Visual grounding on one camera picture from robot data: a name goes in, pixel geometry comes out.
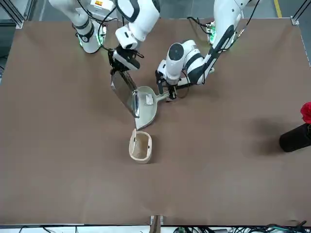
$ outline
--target red rose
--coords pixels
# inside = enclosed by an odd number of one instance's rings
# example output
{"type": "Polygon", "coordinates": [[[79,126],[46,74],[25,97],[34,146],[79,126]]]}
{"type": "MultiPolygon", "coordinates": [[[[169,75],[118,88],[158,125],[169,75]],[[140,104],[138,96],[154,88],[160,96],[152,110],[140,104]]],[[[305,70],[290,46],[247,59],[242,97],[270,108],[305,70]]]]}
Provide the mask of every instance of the red rose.
{"type": "Polygon", "coordinates": [[[311,102],[305,103],[301,110],[302,119],[307,123],[311,124],[311,102]]]}

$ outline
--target brown table surface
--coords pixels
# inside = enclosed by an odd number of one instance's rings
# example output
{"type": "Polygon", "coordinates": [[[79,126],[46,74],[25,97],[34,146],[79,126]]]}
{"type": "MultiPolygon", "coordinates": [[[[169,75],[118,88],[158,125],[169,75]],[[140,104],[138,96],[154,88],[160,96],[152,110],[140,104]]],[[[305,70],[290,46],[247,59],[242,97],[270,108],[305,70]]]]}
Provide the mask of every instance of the brown table surface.
{"type": "MultiPolygon", "coordinates": [[[[158,21],[131,73],[138,86],[156,89],[172,43],[195,39],[207,51],[192,25],[158,21]]],[[[106,52],[86,54],[69,22],[26,22],[0,86],[0,224],[311,222],[311,149],[285,154],[277,143],[311,100],[299,28],[254,19],[215,69],[185,99],[160,104],[145,129],[153,158],[138,165],[128,153],[134,120],[110,89],[106,52]]]]}

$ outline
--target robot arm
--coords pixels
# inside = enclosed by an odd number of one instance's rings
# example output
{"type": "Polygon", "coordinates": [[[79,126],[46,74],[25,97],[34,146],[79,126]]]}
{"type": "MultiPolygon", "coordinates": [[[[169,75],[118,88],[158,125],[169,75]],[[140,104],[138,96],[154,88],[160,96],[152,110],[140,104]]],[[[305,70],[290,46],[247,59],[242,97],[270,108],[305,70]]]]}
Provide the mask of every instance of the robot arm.
{"type": "MultiPolygon", "coordinates": [[[[112,10],[114,4],[110,0],[102,1],[105,1],[112,10]]],[[[85,11],[77,11],[76,8],[80,6],[78,0],[49,0],[49,2],[72,21],[80,44],[86,52],[94,53],[101,47],[98,30],[101,30],[99,35],[105,35],[105,28],[100,28],[100,24],[91,19],[85,11]]],[[[80,2],[88,5],[90,0],[80,2]]],[[[160,4],[158,0],[116,0],[116,9],[129,23],[117,29],[116,37],[120,46],[109,53],[109,59],[116,68],[136,70],[139,68],[139,62],[135,59],[137,51],[160,16],[160,4]]]]}
{"type": "Polygon", "coordinates": [[[157,70],[157,80],[161,76],[168,85],[180,85],[180,73],[185,70],[190,84],[204,84],[220,53],[231,45],[241,11],[248,3],[249,0],[215,0],[216,38],[208,54],[204,58],[193,40],[173,44],[157,70]]]}
{"type": "Polygon", "coordinates": [[[158,0],[117,0],[116,8],[128,24],[116,30],[120,45],[109,54],[112,73],[140,68],[138,49],[160,16],[158,0]]]}

